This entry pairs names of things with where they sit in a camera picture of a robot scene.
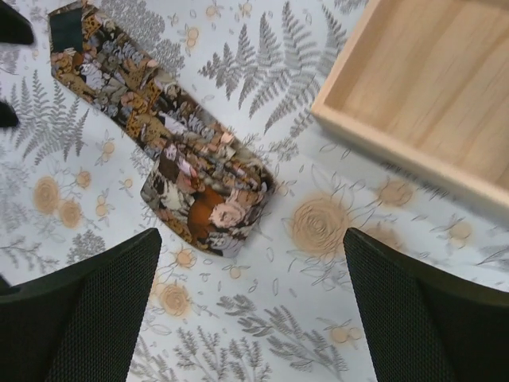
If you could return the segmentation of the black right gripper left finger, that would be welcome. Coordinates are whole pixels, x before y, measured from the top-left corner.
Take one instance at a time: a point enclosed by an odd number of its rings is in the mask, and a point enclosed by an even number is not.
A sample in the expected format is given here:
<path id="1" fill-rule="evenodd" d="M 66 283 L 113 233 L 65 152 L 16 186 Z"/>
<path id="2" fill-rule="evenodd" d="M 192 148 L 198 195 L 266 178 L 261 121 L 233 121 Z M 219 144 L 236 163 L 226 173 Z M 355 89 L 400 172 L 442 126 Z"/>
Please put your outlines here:
<path id="1" fill-rule="evenodd" d="M 3 381 L 124 381 L 161 250 L 156 228 L 38 279 L 1 281 Z"/>

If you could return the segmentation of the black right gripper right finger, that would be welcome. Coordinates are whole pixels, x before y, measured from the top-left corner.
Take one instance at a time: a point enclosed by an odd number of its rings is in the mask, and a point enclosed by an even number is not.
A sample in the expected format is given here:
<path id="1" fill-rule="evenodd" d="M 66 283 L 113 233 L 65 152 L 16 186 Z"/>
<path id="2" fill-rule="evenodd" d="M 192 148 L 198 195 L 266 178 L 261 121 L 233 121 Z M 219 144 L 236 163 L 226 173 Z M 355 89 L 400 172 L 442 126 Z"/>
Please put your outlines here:
<path id="1" fill-rule="evenodd" d="M 379 381 L 506 381 L 508 294 L 404 255 L 357 228 L 344 250 Z"/>

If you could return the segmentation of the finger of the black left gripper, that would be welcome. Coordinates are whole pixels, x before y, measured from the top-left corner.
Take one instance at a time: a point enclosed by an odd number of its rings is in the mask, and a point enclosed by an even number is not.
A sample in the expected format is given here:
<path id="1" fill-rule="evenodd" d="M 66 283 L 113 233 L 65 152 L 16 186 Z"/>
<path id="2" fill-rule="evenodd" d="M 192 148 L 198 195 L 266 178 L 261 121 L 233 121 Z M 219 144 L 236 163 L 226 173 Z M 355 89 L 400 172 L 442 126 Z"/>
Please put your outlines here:
<path id="1" fill-rule="evenodd" d="M 31 23 L 11 6 L 1 6 L 1 43 L 10 45 L 32 45 L 34 33 Z"/>
<path id="2" fill-rule="evenodd" d="M 19 119 L 15 110 L 5 101 L 0 101 L 0 127 L 15 128 L 19 125 Z"/>

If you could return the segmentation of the brown cat print tie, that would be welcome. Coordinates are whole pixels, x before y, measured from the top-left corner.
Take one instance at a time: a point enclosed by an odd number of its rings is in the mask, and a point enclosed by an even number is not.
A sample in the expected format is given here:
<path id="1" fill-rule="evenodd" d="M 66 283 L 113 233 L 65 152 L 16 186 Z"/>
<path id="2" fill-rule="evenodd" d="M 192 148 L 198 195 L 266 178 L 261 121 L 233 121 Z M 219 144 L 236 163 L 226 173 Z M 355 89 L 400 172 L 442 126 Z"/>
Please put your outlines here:
<path id="1" fill-rule="evenodd" d="M 153 159 L 144 202 L 193 247 L 237 256 L 275 189 L 259 157 L 99 8 L 61 7 L 49 29 L 53 77 Z"/>

